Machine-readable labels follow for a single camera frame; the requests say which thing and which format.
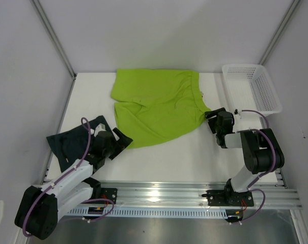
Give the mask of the dark navy shorts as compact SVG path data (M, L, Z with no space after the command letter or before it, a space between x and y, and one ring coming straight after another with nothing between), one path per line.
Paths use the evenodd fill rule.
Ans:
M112 132L104 116L89 121L90 128L95 129L100 123L104 124L106 131ZM60 170L67 170L76 160L80 160L85 153L86 161L89 161L89 150L94 136L87 131L87 124L78 126L67 132L46 137L48 145L56 156Z

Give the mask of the lime green shorts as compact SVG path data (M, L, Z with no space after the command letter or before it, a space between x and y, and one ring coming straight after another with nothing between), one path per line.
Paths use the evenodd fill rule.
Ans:
M111 90L118 129L130 148L159 145L197 129L210 111L192 70L118 69Z

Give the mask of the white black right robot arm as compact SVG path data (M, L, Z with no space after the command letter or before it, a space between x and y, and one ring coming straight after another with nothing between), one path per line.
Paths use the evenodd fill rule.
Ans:
M285 157L271 128L233 131L234 115L225 108L205 112L216 143L223 149L242 150L244 166L228 179L222 190L207 190L202 195L209 206L254 206L252 186L263 176L282 168Z

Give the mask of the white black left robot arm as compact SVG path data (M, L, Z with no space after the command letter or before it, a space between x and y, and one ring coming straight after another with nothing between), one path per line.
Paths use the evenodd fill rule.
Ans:
M26 237L48 238L57 223L82 203L102 202L114 207L116 195L109 195L101 182L92 178L106 159L113 160L133 140L114 128L89 135L85 152L59 177L24 192L14 223Z

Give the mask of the white plastic basket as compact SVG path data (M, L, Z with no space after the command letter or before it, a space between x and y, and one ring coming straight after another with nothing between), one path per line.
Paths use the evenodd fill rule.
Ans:
M274 84L262 65L228 64L222 67L223 88L232 111L255 110L264 116L283 109Z

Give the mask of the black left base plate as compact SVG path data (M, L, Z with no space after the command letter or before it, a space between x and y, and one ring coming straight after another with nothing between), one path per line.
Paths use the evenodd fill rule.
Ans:
M111 200L114 204L116 204L117 196L117 188L101 188L100 190L97 189L92 193L91 199L105 198Z

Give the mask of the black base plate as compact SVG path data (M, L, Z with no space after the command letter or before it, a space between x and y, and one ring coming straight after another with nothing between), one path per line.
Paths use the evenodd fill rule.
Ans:
M117 196L117 188L101 188L100 190L97 189L92 193L91 199L105 198L111 200L114 204L116 204Z
M226 190L207 190L201 195L206 198L209 206L244 206L253 207L254 199L252 193L242 192L227 192Z

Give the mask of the right aluminium frame post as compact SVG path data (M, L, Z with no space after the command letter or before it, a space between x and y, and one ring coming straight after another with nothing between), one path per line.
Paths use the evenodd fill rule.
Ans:
M303 0L293 0L291 2L287 11L282 17L278 27L276 28L272 38L270 39L267 47L265 48L259 60L259 63L258 63L259 65L262 65L262 66L266 65L267 61L273 54L274 50L276 49L278 43L280 42L282 36L284 35L286 29L289 27L292 19L296 15L302 3L303 3Z

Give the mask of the aluminium frame post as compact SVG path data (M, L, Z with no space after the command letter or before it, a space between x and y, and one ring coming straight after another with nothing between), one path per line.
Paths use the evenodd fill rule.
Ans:
M259 65L262 65L262 66L266 65L267 61L273 54L274 50L276 49L278 43L280 42L282 36L284 35L286 29L289 27L292 19L296 15L302 3L303 3L303 0L293 0L291 2L287 11L282 17L278 27L276 28L272 38L270 39L267 47L265 48L259 60L259 63L258 63Z
M63 62L67 72L69 73L70 77L72 78L72 80L75 80L76 77L76 73L73 70L73 67L63 49L63 46L59 40L59 38L57 37L57 34L55 33L54 28L52 27L52 24L45 12L45 10L43 9L41 2L39 0L30 0L31 5L33 6L36 14L38 15L50 41L52 42L56 52L59 55L59 58L61 59L61 61Z

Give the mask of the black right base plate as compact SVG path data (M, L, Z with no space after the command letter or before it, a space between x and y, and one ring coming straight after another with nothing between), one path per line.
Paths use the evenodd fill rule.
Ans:
M253 207L254 199L252 193L242 192L227 192L226 190L207 190L201 195L206 198L209 206L244 206Z

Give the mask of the aluminium mounting rail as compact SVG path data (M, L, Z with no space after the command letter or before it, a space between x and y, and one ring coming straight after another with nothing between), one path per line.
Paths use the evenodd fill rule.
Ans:
M118 182L103 181L104 188L118 189L117 205L123 207L198 208L208 205L202 197L207 190L221 190L224 182ZM265 192L263 209L302 209L298 191L283 185L258 184Z

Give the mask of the left aluminium frame post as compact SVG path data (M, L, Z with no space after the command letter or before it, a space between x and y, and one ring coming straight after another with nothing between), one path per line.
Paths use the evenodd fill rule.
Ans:
M61 61L63 62L67 72L69 73L70 77L72 78L72 80L75 80L76 77L76 73L73 70L73 67L63 49L63 46L59 40L59 38L57 37L57 34L55 33L54 28L52 27L52 24L45 12L45 10L43 9L41 2L39 0L30 0L31 5L33 6L36 14L38 15L50 41L52 42L56 52L59 55L59 58L61 59Z

